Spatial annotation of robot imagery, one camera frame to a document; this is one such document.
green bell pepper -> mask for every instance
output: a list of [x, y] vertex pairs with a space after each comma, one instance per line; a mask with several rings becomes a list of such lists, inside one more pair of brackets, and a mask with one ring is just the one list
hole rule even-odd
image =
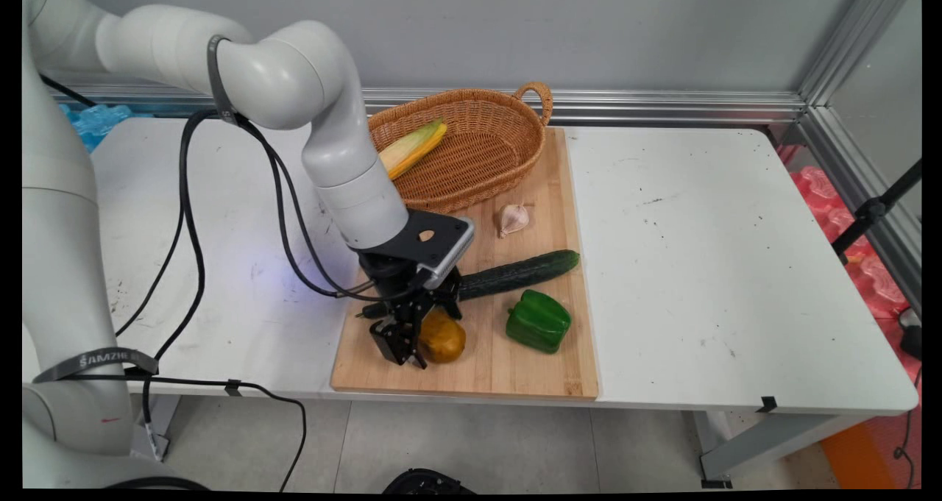
[[525, 290], [520, 302], [508, 310], [507, 337], [552, 354], [559, 350], [573, 318], [548, 294]]

bamboo cutting board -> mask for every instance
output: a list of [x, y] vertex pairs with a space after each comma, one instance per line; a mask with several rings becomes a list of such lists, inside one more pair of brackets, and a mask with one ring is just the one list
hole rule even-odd
[[[520, 185], [467, 209], [450, 213], [475, 222], [475, 239], [458, 262], [462, 274], [525, 260], [557, 249], [581, 253], [573, 183], [565, 134], [547, 128], [545, 148]], [[498, 213], [508, 203], [527, 206], [531, 223], [507, 238], [497, 238]], [[364, 281], [360, 273], [357, 283]], [[452, 363], [397, 366], [383, 359], [369, 335], [374, 321], [355, 317], [366, 303], [351, 301], [337, 347], [330, 384], [337, 391], [392, 394], [471, 394], [477, 397], [598, 397], [595, 348], [582, 264], [533, 289], [562, 303], [573, 317], [559, 351], [545, 354], [505, 334], [508, 313], [523, 290], [460, 302], [467, 333], [464, 353]]]

garlic bulb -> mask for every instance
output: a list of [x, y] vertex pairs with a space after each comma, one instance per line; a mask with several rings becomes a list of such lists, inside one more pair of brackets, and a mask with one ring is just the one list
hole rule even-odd
[[522, 205], [504, 205], [500, 209], [500, 233], [503, 238], [511, 232], [517, 232], [529, 223], [529, 214], [527, 208]]

blue object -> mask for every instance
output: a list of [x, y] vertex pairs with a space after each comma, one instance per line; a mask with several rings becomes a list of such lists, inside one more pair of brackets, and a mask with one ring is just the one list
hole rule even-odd
[[131, 113], [131, 109], [126, 105], [108, 107], [104, 104], [98, 104], [78, 113], [71, 111], [64, 104], [60, 104], [60, 109], [62, 113], [65, 113], [75, 132], [81, 137], [88, 153], [94, 152], [102, 139], [105, 138], [105, 135], [108, 135], [108, 132], [111, 132], [111, 129], [124, 119], [131, 118], [131, 116], [151, 116], [151, 118], [153, 116], [151, 113]]

table surface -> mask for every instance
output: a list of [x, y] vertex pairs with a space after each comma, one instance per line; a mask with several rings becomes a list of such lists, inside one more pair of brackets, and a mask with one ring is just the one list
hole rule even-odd
[[[92, 154], [116, 329], [141, 303], [174, 235], [183, 125], [131, 118]], [[295, 180], [325, 267], [350, 285], [355, 257], [300, 165], [308, 133], [265, 131]], [[775, 398], [777, 413], [916, 406], [904, 369], [761, 132], [578, 127], [565, 135], [600, 384], [598, 400], [580, 406], [754, 411], [763, 397]], [[347, 301], [317, 296], [290, 269], [261, 146], [222, 122], [203, 123], [189, 172], [206, 288], [162, 359], [162, 376], [235, 378], [293, 397], [572, 405], [334, 391]], [[293, 216], [287, 226], [300, 267], [326, 285]], [[169, 336], [195, 293], [192, 257], [184, 232], [119, 344], [153, 353]], [[27, 381], [38, 368], [26, 327], [23, 354]]]

